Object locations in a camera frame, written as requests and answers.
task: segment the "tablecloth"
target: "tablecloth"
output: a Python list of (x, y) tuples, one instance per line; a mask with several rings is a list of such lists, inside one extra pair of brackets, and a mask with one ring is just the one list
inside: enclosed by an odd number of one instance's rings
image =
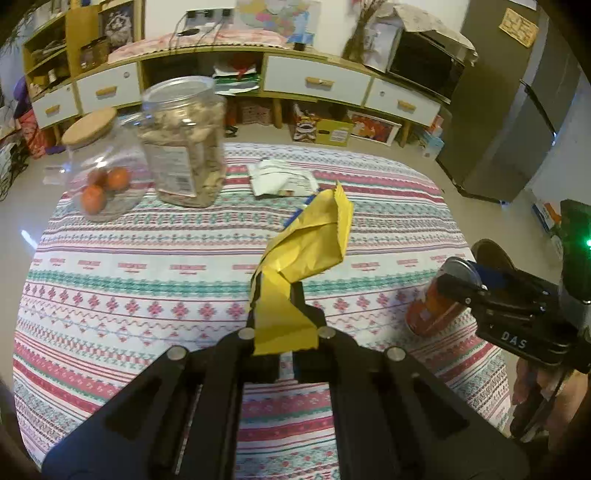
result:
[[(361, 345), (399, 345), (493, 425), (509, 410), (500, 350), (462, 314), (430, 339), (414, 336), (410, 302), (452, 255), (472, 258), (441, 191), (403, 164), (292, 145), (227, 144), (215, 204), (188, 209), (150, 190), (119, 219), (90, 223), (63, 197), (31, 264), (15, 333), (14, 393), (22, 436), (39, 464), (68, 432), (161, 355), (214, 345), (245, 324), (251, 274), (299, 198), (256, 200), (246, 166), (282, 158), (339, 180), (355, 206), (345, 260), (304, 281), (309, 303)], [(290, 355), (273, 385), (245, 387), (237, 478), (337, 479), (326, 384), (298, 385)]]

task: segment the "jar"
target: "jar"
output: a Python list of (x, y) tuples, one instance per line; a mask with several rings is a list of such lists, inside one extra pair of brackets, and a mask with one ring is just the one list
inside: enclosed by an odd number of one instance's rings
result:
[(70, 157), (67, 188), (80, 212), (107, 222), (131, 210), (151, 183), (141, 142), (114, 108), (89, 113), (62, 136)]
[(226, 101), (215, 95), (214, 86), (208, 77), (180, 77), (142, 96), (139, 136), (164, 202), (207, 207), (222, 189)]

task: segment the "gray refrigerator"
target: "gray refrigerator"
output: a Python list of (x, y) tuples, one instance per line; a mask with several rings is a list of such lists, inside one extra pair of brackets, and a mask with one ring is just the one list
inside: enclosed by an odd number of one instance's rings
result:
[[(538, 25), (530, 48), (499, 28), (507, 8)], [(454, 91), (437, 161), (461, 193), (510, 202), (556, 141), (579, 65), (539, 6), (471, 0), (462, 33), (479, 58)]]

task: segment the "screw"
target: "screw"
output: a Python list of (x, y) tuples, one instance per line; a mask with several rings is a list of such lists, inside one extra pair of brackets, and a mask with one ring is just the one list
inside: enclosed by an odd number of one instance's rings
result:
[(250, 327), (244, 327), (238, 332), (238, 338), (240, 340), (252, 340), (255, 337), (255, 329)]
[(327, 327), (326, 325), (324, 325), (318, 329), (318, 336), (320, 338), (323, 338), (324, 340), (329, 340), (335, 335), (335, 329), (332, 327)]
[(168, 351), (166, 352), (166, 356), (172, 360), (173, 362), (176, 362), (178, 360), (182, 360), (183, 358), (185, 358), (185, 356), (187, 355), (187, 349), (185, 347), (179, 346), (179, 345), (175, 345), (172, 346), (168, 349)]
[(406, 352), (400, 347), (393, 346), (392, 348), (388, 349), (386, 355), (392, 362), (400, 362), (406, 357)]

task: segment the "crumpled yellow bag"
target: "crumpled yellow bag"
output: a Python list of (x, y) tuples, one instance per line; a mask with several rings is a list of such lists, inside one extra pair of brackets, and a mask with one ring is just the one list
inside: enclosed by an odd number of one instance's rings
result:
[[(255, 303), (255, 355), (318, 348), (316, 326), (291, 302), (291, 284), (343, 261), (353, 204), (337, 182), (323, 190), (283, 232), (269, 241), (253, 278), (261, 273)], [(251, 285), (251, 302), (256, 282)]]

